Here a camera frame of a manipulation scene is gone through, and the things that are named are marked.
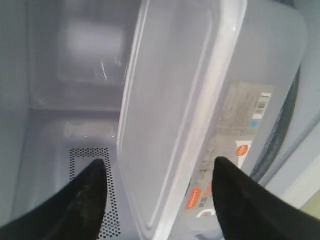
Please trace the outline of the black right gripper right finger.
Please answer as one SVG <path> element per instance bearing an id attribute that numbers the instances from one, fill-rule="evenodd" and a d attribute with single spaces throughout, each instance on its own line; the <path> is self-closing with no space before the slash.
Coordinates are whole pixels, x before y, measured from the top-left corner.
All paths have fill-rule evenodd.
<path id="1" fill-rule="evenodd" d="M 211 192 L 226 240 L 318 240 L 319 219 L 289 205 L 228 158 L 214 160 Z"/>

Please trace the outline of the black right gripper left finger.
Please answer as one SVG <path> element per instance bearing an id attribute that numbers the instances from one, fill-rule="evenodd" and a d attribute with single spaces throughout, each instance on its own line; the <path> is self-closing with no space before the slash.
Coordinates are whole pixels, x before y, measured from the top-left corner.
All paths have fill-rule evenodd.
<path id="1" fill-rule="evenodd" d="M 1 226 L 2 240 L 95 240 L 107 203 L 107 173 L 93 160 L 59 192 Z"/>

